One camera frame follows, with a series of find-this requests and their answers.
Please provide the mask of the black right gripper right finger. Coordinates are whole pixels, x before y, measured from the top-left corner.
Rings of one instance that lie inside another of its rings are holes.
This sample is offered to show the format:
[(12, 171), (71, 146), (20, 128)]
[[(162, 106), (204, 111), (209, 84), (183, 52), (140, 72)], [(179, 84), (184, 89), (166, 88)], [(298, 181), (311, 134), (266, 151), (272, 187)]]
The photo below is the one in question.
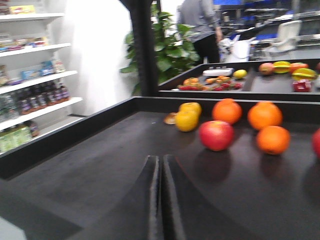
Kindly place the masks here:
[(173, 155), (162, 161), (162, 227), (166, 240), (258, 240), (211, 204)]

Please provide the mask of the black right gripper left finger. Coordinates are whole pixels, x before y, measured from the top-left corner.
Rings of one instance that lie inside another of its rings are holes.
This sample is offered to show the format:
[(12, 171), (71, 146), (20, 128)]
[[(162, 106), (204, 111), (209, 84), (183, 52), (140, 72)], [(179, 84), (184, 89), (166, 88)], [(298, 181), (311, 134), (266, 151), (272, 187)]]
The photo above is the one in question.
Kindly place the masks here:
[(71, 240), (159, 239), (160, 160), (149, 155), (128, 193), (101, 219)]

